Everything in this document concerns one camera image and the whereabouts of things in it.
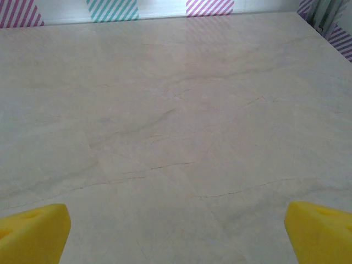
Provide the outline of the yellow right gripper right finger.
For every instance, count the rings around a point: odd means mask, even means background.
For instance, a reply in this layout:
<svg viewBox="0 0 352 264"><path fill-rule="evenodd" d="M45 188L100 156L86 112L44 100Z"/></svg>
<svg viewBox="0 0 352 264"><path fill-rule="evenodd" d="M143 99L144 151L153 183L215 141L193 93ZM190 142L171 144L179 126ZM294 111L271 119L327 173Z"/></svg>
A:
<svg viewBox="0 0 352 264"><path fill-rule="evenodd" d="M299 264L352 264L352 213L293 201L284 224Z"/></svg>

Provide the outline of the aluminium frame post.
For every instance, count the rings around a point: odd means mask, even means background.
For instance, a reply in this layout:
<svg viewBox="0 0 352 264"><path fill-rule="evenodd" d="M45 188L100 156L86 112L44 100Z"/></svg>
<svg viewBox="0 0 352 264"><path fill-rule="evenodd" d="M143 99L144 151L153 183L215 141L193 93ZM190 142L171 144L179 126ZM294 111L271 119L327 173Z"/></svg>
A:
<svg viewBox="0 0 352 264"><path fill-rule="evenodd" d="M315 0L309 16L309 24L325 37L343 2L344 0Z"/></svg>

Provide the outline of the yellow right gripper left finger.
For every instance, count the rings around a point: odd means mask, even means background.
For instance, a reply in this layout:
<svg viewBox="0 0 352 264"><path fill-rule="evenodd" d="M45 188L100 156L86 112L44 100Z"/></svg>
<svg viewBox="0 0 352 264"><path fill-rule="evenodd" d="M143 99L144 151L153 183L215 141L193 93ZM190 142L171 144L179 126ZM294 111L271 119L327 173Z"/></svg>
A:
<svg viewBox="0 0 352 264"><path fill-rule="evenodd" d="M62 203L0 218L0 264L59 264L70 228Z"/></svg>

